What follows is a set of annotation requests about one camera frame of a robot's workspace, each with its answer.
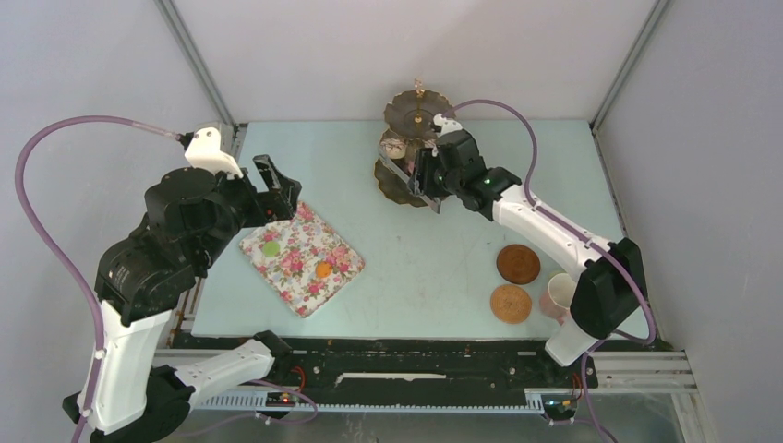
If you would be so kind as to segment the three tier dessert stand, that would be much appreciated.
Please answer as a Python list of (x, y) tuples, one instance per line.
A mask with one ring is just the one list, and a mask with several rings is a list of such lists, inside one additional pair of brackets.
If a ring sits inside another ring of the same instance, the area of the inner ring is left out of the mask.
[(423, 148), (435, 146), (436, 135), (430, 128), (432, 117), (452, 108), (449, 100), (441, 93), (427, 90), (421, 80), (415, 82), (411, 90), (395, 95), (387, 102), (383, 117), (387, 128), (383, 138), (401, 138), (407, 141), (408, 171), (414, 170), (416, 153)]

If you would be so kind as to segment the small orange pastry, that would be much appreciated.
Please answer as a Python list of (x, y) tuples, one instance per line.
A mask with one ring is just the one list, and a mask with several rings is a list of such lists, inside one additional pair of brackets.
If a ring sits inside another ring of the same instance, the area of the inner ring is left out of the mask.
[(326, 261), (320, 262), (315, 269), (315, 274), (319, 279), (326, 279), (332, 273), (332, 264)]

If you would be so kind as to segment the stainless steel serving tongs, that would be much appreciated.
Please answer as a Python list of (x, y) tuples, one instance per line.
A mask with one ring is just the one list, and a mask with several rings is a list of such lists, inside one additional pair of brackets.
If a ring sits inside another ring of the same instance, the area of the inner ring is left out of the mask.
[(411, 178), (411, 173), (408, 171), (408, 160), (406, 155), (399, 159), (393, 159), (385, 152), (381, 152), (374, 170), (378, 189), (385, 198), (398, 205), (429, 208), (436, 214), (440, 214), (441, 198), (415, 195), (409, 189), (408, 181)]

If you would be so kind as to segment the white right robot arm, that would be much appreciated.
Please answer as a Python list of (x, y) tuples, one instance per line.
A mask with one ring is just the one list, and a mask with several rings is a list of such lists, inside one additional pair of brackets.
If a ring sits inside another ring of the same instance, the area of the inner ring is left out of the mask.
[(525, 191), (520, 177), (486, 166), (469, 132), (442, 134), (435, 147), (421, 149), (408, 186), (427, 198), (457, 197), (466, 209), (523, 235), (575, 281), (570, 316), (536, 362), (546, 384), (563, 384), (574, 372), (574, 361), (617, 332), (631, 314), (648, 311), (639, 246), (629, 238), (612, 242), (572, 224)]

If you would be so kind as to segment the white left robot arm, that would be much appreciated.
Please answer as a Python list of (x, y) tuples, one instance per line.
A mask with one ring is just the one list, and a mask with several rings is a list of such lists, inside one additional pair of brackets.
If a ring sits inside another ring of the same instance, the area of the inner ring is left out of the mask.
[(222, 124), (186, 134), (187, 165), (146, 191), (139, 226), (99, 262), (99, 365), (83, 391), (63, 402), (70, 417), (91, 427), (94, 442), (159, 441), (203, 401), (254, 380), (281, 384), (291, 375), (292, 348), (271, 331), (196, 363), (153, 363), (181, 295), (206, 277), (233, 239), (296, 214), (300, 184), (259, 155), (253, 162), (267, 188), (258, 191), (225, 151), (232, 138)]

